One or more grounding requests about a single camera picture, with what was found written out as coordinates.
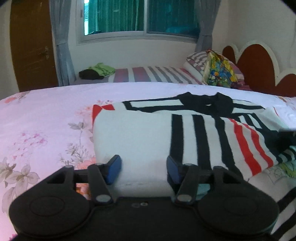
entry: pink bed sheet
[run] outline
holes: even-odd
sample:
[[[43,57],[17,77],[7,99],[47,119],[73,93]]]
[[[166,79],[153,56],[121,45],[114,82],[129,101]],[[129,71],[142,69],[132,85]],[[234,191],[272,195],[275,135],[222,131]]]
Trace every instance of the pink bed sheet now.
[[[0,241],[15,230],[8,217],[10,203],[64,165],[85,169],[96,163],[91,112],[94,104],[172,97],[181,93],[252,101],[276,109],[286,123],[296,120],[276,96],[205,85],[172,83],[102,83],[18,93],[0,100]],[[85,184],[78,191],[88,197]]]

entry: striped mattress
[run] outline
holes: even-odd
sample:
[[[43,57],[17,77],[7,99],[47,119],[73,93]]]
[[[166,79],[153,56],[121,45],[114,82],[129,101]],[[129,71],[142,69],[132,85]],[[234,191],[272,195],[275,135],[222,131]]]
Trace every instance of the striped mattress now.
[[[105,77],[102,80],[81,80],[74,84],[91,83],[121,83],[121,82],[165,82],[200,85],[194,76],[184,68],[173,67],[136,67],[127,69],[116,69],[115,74]]]

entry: window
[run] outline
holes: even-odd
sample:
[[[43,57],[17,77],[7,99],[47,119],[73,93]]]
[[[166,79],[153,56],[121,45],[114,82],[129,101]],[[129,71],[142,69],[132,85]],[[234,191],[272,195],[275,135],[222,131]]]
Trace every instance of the window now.
[[[77,0],[80,41],[116,37],[196,40],[196,0]]]

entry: colorful bag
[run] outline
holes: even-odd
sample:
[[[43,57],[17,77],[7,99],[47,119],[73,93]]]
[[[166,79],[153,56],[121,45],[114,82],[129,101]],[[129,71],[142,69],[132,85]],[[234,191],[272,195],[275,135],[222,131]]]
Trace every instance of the colorful bag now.
[[[207,85],[235,88],[237,78],[227,59],[208,50],[202,82]]]

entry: door handle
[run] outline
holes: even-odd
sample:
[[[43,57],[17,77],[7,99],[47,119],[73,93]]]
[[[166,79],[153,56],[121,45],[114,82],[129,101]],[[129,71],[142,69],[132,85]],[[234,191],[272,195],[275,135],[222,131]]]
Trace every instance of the door handle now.
[[[38,55],[48,55],[48,47],[46,46],[45,47],[45,50],[44,51],[42,51],[42,52],[40,52]]]

